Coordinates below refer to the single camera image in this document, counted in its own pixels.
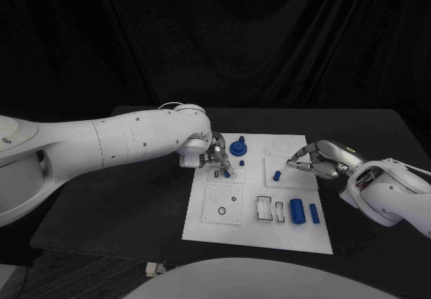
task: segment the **black table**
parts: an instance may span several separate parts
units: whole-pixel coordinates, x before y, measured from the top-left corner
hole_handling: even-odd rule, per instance
[[[114,115],[154,107],[117,107]],[[226,133],[298,134],[330,139],[369,160],[393,158],[431,169],[409,129],[390,110],[207,108]],[[429,296],[431,240],[406,221],[375,223],[340,198],[346,178],[318,178],[333,255],[181,240],[193,169],[176,153],[72,179],[32,239],[32,246],[183,265],[220,257],[279,260],[340,274],[395,295]]]

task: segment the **blue cylinder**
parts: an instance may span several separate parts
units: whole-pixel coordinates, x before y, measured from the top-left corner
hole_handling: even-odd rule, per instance
[[[320,223],[318,221],[318,215],[317,215],[317,209],[316,209],[316,205],[310,204],[310,212],[311,212],[311,217],[313,217],[313,223]]]
[[[281,172],[279,172],[279,171],[275,171],[275,174],[274,174],[274,181],[275,181],[275,182],[279,181],[279,176],[281,176]]]
[[[232,142],[229,150],[230,154],[236,157],[242,156],[246,153],[246,144],[243,136],[239,137],[239,140],[236,142]]]
[[[291,212],[292,223],[303,224],[307,222],[303,200],[300,200],[300,198],[294,198],[290,200],[290,212]]]

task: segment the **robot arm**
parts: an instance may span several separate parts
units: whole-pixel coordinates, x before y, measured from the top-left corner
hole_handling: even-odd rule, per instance
[[[297,162],[307,153],[311,163]],[[324,179],[346,174],[341,199],[382,225],[389,227],[405,219],[431,238],[431,185],[408,171],[405,164],[392,159],[367,162],[354,150],[321,140],[298,150],[287,165]]]
[[[40,204],[68,180],[89,171],[174,151],[181,167],[212,162],[228,167],[223,138],[215,135],[218,138],[205,110],[196,105],[65,123],[33,123],[0,116],[0,227]],[[215,149],[222,153],[216,158]]]

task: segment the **gray carpet floor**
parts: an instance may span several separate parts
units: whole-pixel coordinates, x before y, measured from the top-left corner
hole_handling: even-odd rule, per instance
[[[45,250],[33,267],[17,267],[0,299],[122,298],[150,278],[137,260]]]

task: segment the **cable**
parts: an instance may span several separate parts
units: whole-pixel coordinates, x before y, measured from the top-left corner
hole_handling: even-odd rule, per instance
[[[29,267],[24,268],[24,281],[23,281],[23,284],[21,284],[21,286],[20,286],[20,292],[17,293],[17,297],[16,297],[16,299],[19,299],[19,298],[20,298],[20,295],[23,294],[24,283],[26,283],[26,281],[27,281],[27,274],[29,274]]]
[[[160,108],[164,107],[164,106],[168,105],[168,104],[180,104],[180,105],[183,105],[183,103],[180,103],[180,102],[168,102],[168,103],[164,103],[164,104],[158,107],[157,110],[160,110]]]

